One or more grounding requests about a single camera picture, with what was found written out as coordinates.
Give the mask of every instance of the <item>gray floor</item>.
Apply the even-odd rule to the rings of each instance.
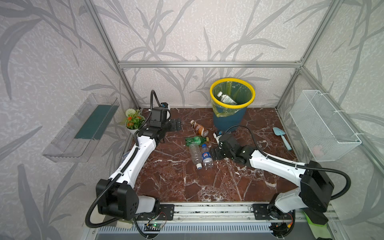
[[[140,234],[98,234],[96,240],[144,240]],[[236,240],[236,239],[265,239],[273,240],[276,237],[269,233],[167,233],[159,234],[156,240]],[[285,237],[286,240],[315,240],[311,229],[306,222],[297,222],[292,232]]]

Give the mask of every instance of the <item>wallpaper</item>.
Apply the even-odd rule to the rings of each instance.
[[[289,112],[301,91],[313,89],[303,76],[299,76],[278,113],[283,120],[287,134],[291,137],[298,159],[302,162],[314,160],[303,137]],[[332,200],[345,231],[351,240],[382,239],[384,234],[384,178],[371,161],[357,147],[340,159],[322,162],[323,167],[346,172],[352,181],[350,190],[342,197]],[[328,174],[335,184],[334,194],[345,184],[345,179],[337,174]]]
[[[234,77],[250,83],[256,92],[251,107],[275,107],[293,68],[135,68],[125,71],[141,106],[149,106],[149,93],[156,90],[160,101],[171,107],[211,107],[209,89],[215,81]]]
[[[330,0],[95,0],[120,61],[296,61]],[[209,106],[209,87],[236,77],[255,86],[254,107],[276,106],[293,69],[124,69],[135,96]]]
[[[0,2],[0,239],[79,239],[129,135],[119,123],[133,104],[81,3]],[[90,160],[43,157],[90,93],[120,104]]]
[[[342,4],[306,67],[384,154],[384,2],[354,3]]]

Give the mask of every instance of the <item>blue bottle label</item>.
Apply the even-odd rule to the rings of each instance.
[[[203,153],[203,159],[206,159],[208,157],[211,157],[211,155],[209,154],[209,152],[205,152]]]

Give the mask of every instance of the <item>light blue shovel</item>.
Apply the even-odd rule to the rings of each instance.
[[[278,127],[274,127],[272,128],[273,129],[273,132],[277,135],[277,136],[281,136],[281,138],[283,139],[283,142],[284,142],[284,145],[285,147],[288,149],[288,151],[292,150],[291,146],[289,145],[287,139],[285,139],[284,137],[284,134],[285,132],[283,130],[281,130],[280,128]]]

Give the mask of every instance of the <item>potted plant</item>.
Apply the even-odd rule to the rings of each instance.
[[[132,108],[125,111],[127,119],[125,121],[125,126],[128,128],[132,134],[137,131],[141,124],[145,121],[145,118],[140,115],[140,110],[134,110]]]

